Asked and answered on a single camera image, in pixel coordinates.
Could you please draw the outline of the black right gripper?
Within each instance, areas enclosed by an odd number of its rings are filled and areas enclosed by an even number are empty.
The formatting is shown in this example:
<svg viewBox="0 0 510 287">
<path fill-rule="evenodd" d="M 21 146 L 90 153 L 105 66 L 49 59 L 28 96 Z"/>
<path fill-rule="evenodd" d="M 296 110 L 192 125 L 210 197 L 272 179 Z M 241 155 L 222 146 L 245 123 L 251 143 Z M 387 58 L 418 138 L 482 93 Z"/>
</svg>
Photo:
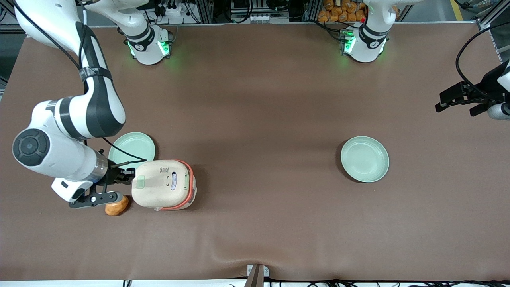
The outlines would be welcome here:
<svg viewBox="0 0 510 287">
<path fill-rule="evenodd" d="M 119 178 L 119 184 L 130 185 L 135 177 L 135 168 L 122 169 L 117 166 L 108 166 L 104 175 L 104 185 L 115 184 L 118 176 L 121 177 Z"/>
</svg>

